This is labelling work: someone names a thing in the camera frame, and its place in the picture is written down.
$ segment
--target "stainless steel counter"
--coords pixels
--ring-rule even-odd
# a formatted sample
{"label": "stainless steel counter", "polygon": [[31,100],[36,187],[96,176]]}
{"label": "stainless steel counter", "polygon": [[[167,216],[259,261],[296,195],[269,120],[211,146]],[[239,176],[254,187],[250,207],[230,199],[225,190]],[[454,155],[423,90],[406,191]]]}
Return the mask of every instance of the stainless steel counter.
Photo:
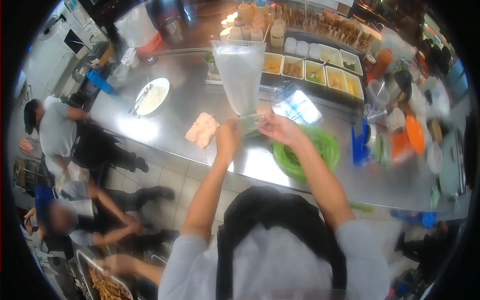
{"label": "stainless steel counter", "polygon": [[[90,111],[94,122],[139,143],[212,165],[216,155],[215,141],[202,150],[187,141],[185,133],[202,112],[212,114],[219,122],[234,118],[236,114],[230,108],[223,87],[205,84],[207,65],[204,63],[204,53],[159,55],[158,62],[153,67],[142,63],[137,69],[131,70],[122,83],[109,78],[108,81],[120,96],[100,92]],[[155,115],[137,118],[128,114],[139,91],[149,81],[160,77],[168,78],[171,88]],[[260,92],[260,98],[264,99],[261,101],[266,101],[269,94]],[[430,210],[434,177],[428,171],[423,157],[415,157],[390,169],[376,164],[364,167],[353,165],[351,113],[321,99],[314,99],[314,102],[317,102],[317,107],[324,115],[324,120],[318,126],[334,135],[340,145],[341,159],[336,175],[350,201],[409,210]],[[309,192],[307,185],[290,179],[280,170],[271,148],[264,136],[245,140],[229,171]],[[438,210],[451,212],[452,205],[440,200]]]}

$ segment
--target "green plastic bag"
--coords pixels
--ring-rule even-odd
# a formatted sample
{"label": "green plastic bag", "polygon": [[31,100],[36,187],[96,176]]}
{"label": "green plastic bag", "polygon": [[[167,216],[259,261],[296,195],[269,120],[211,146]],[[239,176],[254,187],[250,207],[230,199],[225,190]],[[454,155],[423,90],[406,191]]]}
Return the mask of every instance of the green plastic bag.
{"label": "green plastic bag", "polygon": [[[315,126],[300,125],[312,141],[329,169],[334,172],[340,159],[340,147],[336,138]],[[292,150],[280,142],[273,143],[273,154],[278,165],[291,178],[307,182],[300,163]]]}

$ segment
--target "orange plate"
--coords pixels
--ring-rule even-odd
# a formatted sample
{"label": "orange plate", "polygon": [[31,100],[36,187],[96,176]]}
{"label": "orange plate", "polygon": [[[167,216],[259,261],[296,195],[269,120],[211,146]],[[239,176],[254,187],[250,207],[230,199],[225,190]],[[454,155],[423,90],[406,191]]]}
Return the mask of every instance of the orange plate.
{"label": "orange plate", "polygon": [[407,115],[405,117],[405,125],[407,127],[407,134],[408,139],[410,140],[410,144],[412,145],[415,152],[418,154],[422,154],[424,147],[423,141],[423,133],[421,131],[421,127],[417,122],[417,119],[412,115]]}

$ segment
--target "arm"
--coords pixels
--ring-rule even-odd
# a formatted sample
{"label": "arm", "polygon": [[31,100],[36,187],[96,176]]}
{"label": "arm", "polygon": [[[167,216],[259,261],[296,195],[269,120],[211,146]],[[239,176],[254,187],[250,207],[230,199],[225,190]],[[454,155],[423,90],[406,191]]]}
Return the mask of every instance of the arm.
{"label": "arm", "polygon": [[67,118],[71,120],[89,121],[90,114],[82,109],[69,106],[67,109]]}
{"label": "arm", "polygon": [[64,171],[67,170],[67,166],[68,166],[68,160],[60,155],[55,155],[53,157],[53,161],[55,162],[55,164],[57,164],[57,166],[59,166],[60,168],[62,168]]}
{"label": "arm", "polygon": [[105,269],[104,276],[143,276],[156,285],[160,285],[160,279],[164,271],[163,267],[144,263],[125,254],[112,255],[106,257],[103,261],[97,261],[97,263]]}
{"label": "arm", "polygon": [[259,131],[287,146],[297,156],[318,208],[333,230],[355,220],[342,185],[327,167],[310,139],[292,120],[264,114],[266,125]]}
{"label": "arm", "polygon": [[28,219],[31,216],[35,215],[35,212],[36,212],[36,209],[34,207],[30,208],[30,210],[24,215],[24,219]]}
{"label": "arm", "polygon": [[90,199],[98,199],[101,204],[108,209],[111,213],[116,215],[120,221],[122,221],[125,225],[129,225],[132,222],[132,219],[126,216],[126,213],[121,211],[110,196],[107,195],[102,189],[96,187],[96,185],[92,182],[88,183],[87,187],[87,194]]}
{"label": "arm", "polygon": [[101,235],[99,233],[94,233],[92,234],[93,238],[93,245],[94,246],[101,246],[101,245],[110,245],[114,244],[117,241],[123,239],[127,235],[131,233],[139,233],[139,228],[140,225],[138,224],[132,224],[128,225],[127,227],[121,228],[121,229],[116,229],[112,230],[111,232],[107,233],[106,235]]}
{"label": "arm", "polygon": [[228,120],[223,123],[217,128],[215,137],[217,151],[212,169],[195,193],[185,223],[180,230],[180,235],[197,235],[207,243],[210,241],[223,179],[240,147],[238,122]]}

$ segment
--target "green vegetable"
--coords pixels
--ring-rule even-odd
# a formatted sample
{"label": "green vegetable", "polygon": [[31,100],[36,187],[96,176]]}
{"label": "green vegetable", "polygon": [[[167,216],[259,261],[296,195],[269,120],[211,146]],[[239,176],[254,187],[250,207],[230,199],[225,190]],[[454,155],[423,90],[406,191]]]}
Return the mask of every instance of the green vegetable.
{"label": "green vegetable", "polygon": [[215,62],[212,51],[207,52],[207,54],[205,55],[205,61],[208,62],[208,63],[214,63]]}
{"label": "green vegetable", "polygon": [[307,76],[307,80],[316,82],[316,83],[318,83],[318,84],[320,83],[320,78],[318,78],[317,76],[310,76],[310,75],[308,75],[308,76]]}
{"label": "green vegetable", "polygon": [[[332,171],[335,171],[340,159],[340,147],[336,138],[314,126],[300,125],[300,127],[310,138],[315,148],[317,148],[318,153],[327,166]],[[301,182],[307,182],[297,156],[289,147],[282,143],[274,142],[273,154],[278,165],[289,177]]]}
{"label": "green vegetable", "polygon": [[355,64],[354,63],[343,62],[343,66],[345,67],[345,69],[348,69],[350,71],[355,72]]}

